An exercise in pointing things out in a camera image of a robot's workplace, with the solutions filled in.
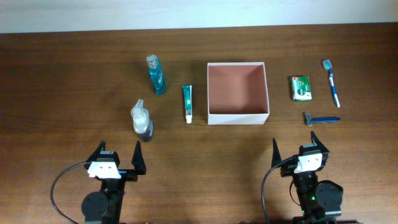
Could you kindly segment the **white square cardboard box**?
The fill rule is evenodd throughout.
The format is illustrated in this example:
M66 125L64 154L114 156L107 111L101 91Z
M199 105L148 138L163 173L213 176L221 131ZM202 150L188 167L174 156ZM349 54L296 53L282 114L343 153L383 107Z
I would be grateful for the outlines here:
M270 115L263 62L207 65L209 125L264 124Z

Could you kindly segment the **blue disposable razor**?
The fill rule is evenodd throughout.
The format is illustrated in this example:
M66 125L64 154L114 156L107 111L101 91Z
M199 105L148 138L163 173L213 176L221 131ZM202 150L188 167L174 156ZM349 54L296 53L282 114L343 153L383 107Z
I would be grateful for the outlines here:
M304 113L304 118L307 126L312 126L313 124L318 123L334 123L339 122L341 120L340 117L322 117L322 118L312 118L310 113Z

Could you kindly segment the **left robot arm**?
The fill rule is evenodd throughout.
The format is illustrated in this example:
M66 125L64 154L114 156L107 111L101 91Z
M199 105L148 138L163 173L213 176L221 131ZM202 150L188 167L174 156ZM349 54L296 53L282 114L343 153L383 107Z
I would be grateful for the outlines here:
M107 151L104 141L86 160L89 177L99 180L101 187L81 203L85 223L119 223L126 182L136 182L140 175L146 175L140 141L136 142L131 160L134 168L119 169L119 164L117 152Z

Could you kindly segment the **blue white toothbrush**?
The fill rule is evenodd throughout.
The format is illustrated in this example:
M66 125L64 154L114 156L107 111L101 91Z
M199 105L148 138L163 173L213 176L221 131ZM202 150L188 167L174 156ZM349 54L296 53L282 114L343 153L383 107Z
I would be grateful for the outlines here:
M333 99L334 99L336 107L339 108L340 107L340 101L338 99L338 95L337 95L336 88L335 88L335 85L334 85L333 70L332 70L331 61L330 60L324 60L322 62L322 64L323 64L323 68L329 74L329 78L328 79L329 79L329 82L330 82L330 87L331 87L331 92L332 92L332 95L333 95Z

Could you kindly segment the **clear spray bottle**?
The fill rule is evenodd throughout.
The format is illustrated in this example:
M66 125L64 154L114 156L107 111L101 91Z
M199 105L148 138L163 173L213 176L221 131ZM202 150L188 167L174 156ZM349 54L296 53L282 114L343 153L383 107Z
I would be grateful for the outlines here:
M154 132L154 124L149 111L144 108L144 100L139 99L131 110L133 127L141 141L149 142Z

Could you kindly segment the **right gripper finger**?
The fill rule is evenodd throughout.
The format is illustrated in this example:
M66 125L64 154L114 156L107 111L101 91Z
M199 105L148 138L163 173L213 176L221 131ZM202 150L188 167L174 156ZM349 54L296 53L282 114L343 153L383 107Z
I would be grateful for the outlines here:
M272 139L272 162L271 167L279 167L282 162L282 158L280 156L280 151L277 145L277 141L275 138Z
M329 153L330 151L327 149L327 147L317 138L316 134L314 131L311 131L311 139L312 143L317 145L317 148L320 150L321 153Z

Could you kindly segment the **green soap box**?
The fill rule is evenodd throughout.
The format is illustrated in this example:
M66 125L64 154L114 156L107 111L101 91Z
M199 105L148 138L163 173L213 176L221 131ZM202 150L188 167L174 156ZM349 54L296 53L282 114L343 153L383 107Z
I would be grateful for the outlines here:
M294 101L312 100L309 77L292 77L292 99Z

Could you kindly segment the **green toothpaste tube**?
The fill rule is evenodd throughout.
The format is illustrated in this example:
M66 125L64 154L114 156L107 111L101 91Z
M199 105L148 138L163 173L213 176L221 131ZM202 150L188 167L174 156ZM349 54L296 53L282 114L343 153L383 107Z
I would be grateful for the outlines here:
M192 123L192 86L191 85L183 85L183 97L184 97L184 113L185 119L188 124Z

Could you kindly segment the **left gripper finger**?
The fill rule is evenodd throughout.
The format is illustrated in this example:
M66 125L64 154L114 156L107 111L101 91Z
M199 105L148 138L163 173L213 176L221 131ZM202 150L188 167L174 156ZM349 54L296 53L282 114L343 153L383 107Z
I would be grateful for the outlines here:
M137 175L146 175L147 168L142 155L141 142L137 141L134 149L134 154L131 160L131 164L134 166L134 171Z
M87 164L91 164L92 162L96 161L97 158L99 158L100 153L105 151L105 146L106 146L106 142L105 141L101 141L99 146L94 150L94 152L86 160L86 163Z

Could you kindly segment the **teal mouthwash bottle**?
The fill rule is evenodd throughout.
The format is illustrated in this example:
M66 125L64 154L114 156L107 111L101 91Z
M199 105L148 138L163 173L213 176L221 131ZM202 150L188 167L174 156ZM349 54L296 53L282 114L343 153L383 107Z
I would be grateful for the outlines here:
M163 95L165 91L165 78L160 59L156 55L148 55L147 65L155 94Z

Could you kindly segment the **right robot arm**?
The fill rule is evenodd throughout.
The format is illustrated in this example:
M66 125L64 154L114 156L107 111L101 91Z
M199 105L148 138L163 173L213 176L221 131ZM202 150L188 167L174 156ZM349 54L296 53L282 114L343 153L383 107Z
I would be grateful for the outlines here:
M325 167L330 151L314 132L310 134L312 143L300 146L298 154L284 160L273 139L271 167L279 168L282 177L292 178L302 210L302 216L293 218L293 223L336 223L343 188L330 180L319 181L317 172Z

